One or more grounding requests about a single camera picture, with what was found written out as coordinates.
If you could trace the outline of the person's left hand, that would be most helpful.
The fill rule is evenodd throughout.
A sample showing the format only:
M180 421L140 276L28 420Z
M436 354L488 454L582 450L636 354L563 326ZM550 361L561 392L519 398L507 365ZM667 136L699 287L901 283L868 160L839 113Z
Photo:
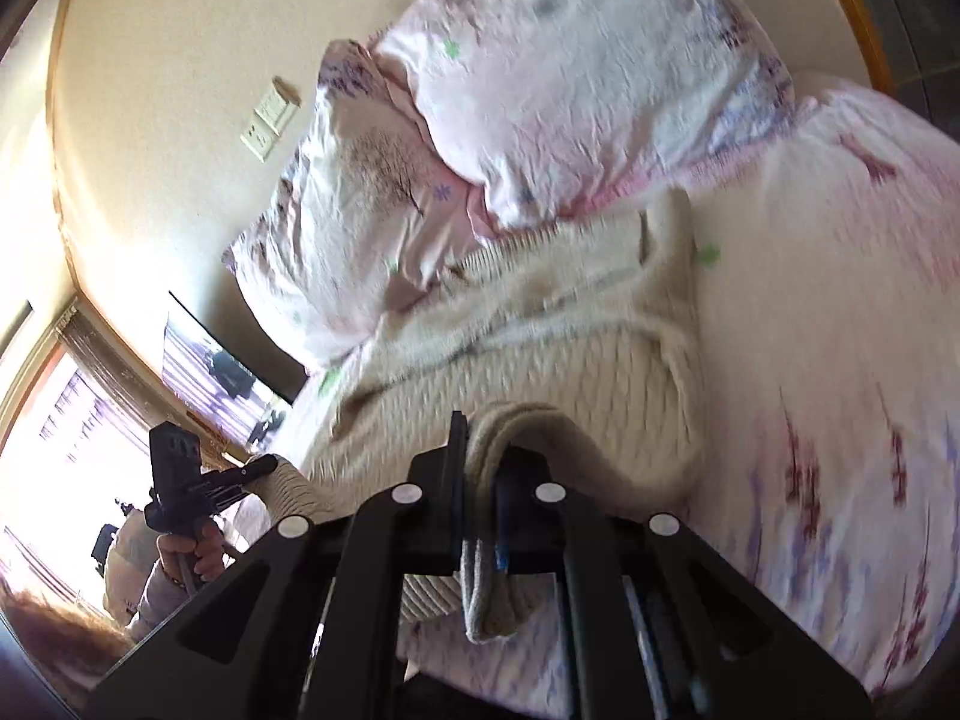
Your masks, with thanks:
M200 525L199 536L165 533L156 539L163 571L176 582L213 582L224 573L224 536L213 520Z

